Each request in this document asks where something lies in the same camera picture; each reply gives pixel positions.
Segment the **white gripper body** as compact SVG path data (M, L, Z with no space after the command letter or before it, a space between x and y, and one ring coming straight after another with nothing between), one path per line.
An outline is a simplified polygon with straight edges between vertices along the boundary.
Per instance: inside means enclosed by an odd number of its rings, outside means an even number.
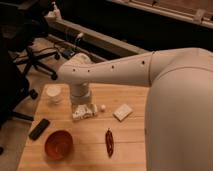
M95 104L78 105L72 113L72 117L75 121L91 118L97 115L97 106Z

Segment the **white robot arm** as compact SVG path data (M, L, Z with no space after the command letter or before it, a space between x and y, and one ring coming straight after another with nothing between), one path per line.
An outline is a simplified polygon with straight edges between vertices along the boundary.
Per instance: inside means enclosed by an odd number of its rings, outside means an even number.
M90 83L147 87L147 171L213 171L213 52L160 50L94 64L78 53L58 74L75 103L91 99Z

